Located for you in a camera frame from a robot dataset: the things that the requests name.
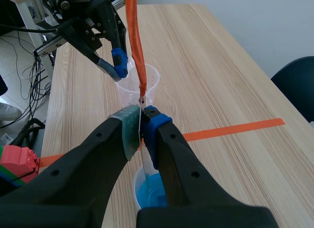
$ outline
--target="black chair back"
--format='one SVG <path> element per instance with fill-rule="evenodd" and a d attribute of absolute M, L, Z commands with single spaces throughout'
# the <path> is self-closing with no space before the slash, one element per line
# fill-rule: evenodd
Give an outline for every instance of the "black chair back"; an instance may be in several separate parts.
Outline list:
<path fill-rule="evenodd" d="M 314 56 L 292 61 L 272 79 L 308 121 L 314 121 Z"/>

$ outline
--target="blue gripper pad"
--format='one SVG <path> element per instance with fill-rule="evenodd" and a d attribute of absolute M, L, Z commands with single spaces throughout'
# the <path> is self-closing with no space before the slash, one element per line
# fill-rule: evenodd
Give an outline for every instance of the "blue gripper pad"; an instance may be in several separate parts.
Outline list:
<path fill-rule="evenodd" d="M 123 148 L 128 161 L 131 160 L 139 147 L 139 110 L 139 106 L 129 105 L 109 116 L 109 118 L 119 119 L 122 122 Z"/>

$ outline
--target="orange tape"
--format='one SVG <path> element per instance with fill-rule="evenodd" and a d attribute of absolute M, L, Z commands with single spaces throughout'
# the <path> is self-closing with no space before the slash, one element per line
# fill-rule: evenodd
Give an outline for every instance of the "orange tape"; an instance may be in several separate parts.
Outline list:
<path fill-rule="evenodd" d="M 40 158 L 40 165 L 39 167 L 48 167 L 51 164 L 53 164 L 57 159 L 59 159 L 63 154 L 57 154 L 57 155 L 52 155 L 52 156 L 47 156 L 47 157 L 41 157 Z"/>
<path fill-rule="evenodd" d="M 185 133 L 183 134 L 183 137 L 186 141 L 196 141 L 196 140 L 203 140 L 207 138 L 212 138 L 216 136 L 224 136 L 229 134 L 235 134 L 245 131 L 252 131 L 252 130 L 258 130 L 262 128 L 267 127 L 276 127 L 284 125 L 285 122 L 282 119 L 268 119 L 248 124 L 239 124 L 229 127 L 220 127 L 220 128 L 214 128 L 204 131 L 196 131 L 191 133 Z M 53 156 L 47 156 L 42 157 L 40 159 L 40 168 L 42 167 L 48 167 L 52 163 L 54 163 L 57 159 L 59 159 L 63 154 L 57 154 Z"/>

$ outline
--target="clear plastic cup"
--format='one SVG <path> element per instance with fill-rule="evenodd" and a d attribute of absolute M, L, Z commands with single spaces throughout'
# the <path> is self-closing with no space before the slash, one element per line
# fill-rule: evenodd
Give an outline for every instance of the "clear plastic cup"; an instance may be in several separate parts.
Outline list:
<path fill-rule="evenodd" d="M 139 79 L 133 59 L 129 59 L 128 76 L 116 82 L 116 88 L 119 94 L 120 104 L 126 107 L 131 104 L 139 105 Z M 145 64 L 147 88 L 146 88 L 146 105 L 153 105 L 155 90 L 159 83 L 159 73 L 151 65 Z"/>
<path fill-rule="evenodd" d="M 145 207 L 167 206 L 166 195 L 159 171 L 154 169 L 153 164 L 146 171 L 149 173 L 148 194 L 147 187 L 144 184 L 143 166 L 138 168 L 133 179 L 132 190 L 137 211 Z"/>

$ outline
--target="wooden table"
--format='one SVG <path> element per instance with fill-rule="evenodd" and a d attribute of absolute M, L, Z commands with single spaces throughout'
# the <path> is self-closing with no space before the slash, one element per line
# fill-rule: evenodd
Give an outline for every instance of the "wooden table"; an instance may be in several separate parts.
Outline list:
<path fill-rule="evenodd" d="M 314 131 L 306 120 L 205 7 L 141 5 L 138 13 L 145 62 L 161 76 L 154 104 L 182 133 L 273 118 L 285 122 L 190 142 L 208 171 L 236 199 L 269 207 L 280 227 L 313 227 Z M 123 8 L 119 15 L 125 22 Z M 109 43 L 99 54 L 111 61 Z M 42 156 L 68 152 L 119 109 L 109 76 L 64 45 Z M 135 226 L 131 184 L 139 165 L 137 153 L 115 184 L 105 227 Z"/>

